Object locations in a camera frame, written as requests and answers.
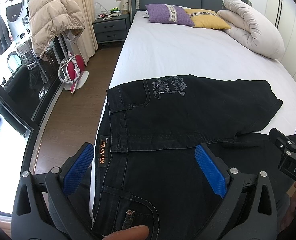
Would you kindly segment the person left hand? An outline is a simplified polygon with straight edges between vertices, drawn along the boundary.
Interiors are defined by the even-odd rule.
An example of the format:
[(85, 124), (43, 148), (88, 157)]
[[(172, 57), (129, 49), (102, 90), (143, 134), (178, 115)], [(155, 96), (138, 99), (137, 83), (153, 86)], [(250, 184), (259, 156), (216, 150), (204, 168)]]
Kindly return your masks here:
[(139, 225), (111, 233), (104, 240), (145, 240), (149, 236), (149, 233), (147, 226)]

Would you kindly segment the person right hand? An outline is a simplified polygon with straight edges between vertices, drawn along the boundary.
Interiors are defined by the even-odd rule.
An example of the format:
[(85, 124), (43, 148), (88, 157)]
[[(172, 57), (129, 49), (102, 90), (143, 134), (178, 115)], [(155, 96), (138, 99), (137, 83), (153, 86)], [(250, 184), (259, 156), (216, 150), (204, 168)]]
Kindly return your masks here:
[(292, 196), (290, 197), (290, 205), (288, 207), (288, 210), (286, 211), (286, 214), (281, 222), (280, 229), (281, 231), (285, 230), (287, 226), (289, 226), (294, 219), (296, 215), (296, 182), (294, 183), (293, 189), (295, 191), (293, 192)]

